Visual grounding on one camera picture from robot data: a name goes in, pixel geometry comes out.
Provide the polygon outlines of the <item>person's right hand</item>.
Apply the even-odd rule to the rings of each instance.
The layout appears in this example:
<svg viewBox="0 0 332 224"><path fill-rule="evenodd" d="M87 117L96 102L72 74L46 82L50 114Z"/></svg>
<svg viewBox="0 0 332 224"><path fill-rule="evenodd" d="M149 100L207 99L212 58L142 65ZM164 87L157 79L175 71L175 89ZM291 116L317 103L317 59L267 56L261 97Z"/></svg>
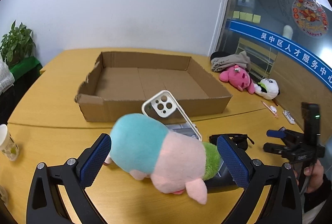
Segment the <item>person's right hand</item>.
<svg viewBox="0 0 332 224"><path fill-rule="evenodd" d="M307 187L304 190L305 193L315 192L323 184L324 168L319 159L314 165L306 167L300 174L309 178Z"/></svg>

